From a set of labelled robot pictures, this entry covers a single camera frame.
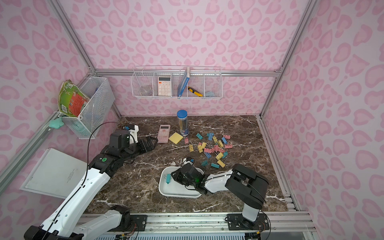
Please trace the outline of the teal binder clip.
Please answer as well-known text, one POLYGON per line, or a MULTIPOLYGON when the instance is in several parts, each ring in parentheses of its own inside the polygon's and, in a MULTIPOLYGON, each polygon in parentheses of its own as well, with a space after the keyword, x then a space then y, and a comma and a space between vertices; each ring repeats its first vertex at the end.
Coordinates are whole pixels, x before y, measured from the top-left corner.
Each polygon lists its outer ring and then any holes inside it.
POLYGON ((166 176, 166 183, 169 184, 171 182, 171 174, 167 174, 166 176))

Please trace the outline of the white storage tray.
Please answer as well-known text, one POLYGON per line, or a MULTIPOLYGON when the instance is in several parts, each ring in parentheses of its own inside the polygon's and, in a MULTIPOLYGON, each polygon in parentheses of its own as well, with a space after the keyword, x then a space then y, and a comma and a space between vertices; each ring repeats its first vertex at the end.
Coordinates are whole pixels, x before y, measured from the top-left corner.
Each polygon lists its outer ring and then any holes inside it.
POLYGON ((185 186, 177 183, 173 180, 173 178, 171 178, 171 182, 169 184, 166 183, 167 174, 171 174, 179 168, 180 167, 167 167, 162 171, 158 187, 160 194, 171 198, 199 198, 202 194, 200 194, 198 191, 192 190, 192 187, 188 187, 190 190, 187 190, 185 186))

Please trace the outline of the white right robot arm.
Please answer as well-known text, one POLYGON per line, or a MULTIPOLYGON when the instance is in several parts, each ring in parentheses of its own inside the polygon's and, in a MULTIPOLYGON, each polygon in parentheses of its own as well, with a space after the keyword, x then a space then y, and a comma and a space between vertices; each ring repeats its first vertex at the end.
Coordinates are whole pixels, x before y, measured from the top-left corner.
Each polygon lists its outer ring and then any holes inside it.
POLYGON ((187 190, 204 195, 230 191, 244 203, 242 216, 252 223, 263 208, 269 187, 269 180, 265 176, 241 164, 235 164, 225 173, 204 175, 188 161, 172 172, 171 177, 187 190))

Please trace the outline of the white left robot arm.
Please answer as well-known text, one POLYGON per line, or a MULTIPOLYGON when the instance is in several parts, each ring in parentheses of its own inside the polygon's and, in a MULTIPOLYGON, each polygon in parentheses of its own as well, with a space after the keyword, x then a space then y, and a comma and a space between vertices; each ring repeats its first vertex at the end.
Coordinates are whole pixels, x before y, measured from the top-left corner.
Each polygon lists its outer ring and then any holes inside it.
POLYGON ((94 240, 113 230, 138 232, 139 225, 131 218, 127 207, 114 205, 105 214, 77 226, 79 219, 101 188, 125 163, 132 163, 139 155, 153 151, 158 139, 147 136, 138 139, 138 126, 117 130, 109 144, 87 165, 80 182, 63 203, 39 226, 30 226, 26 240, 94 240))

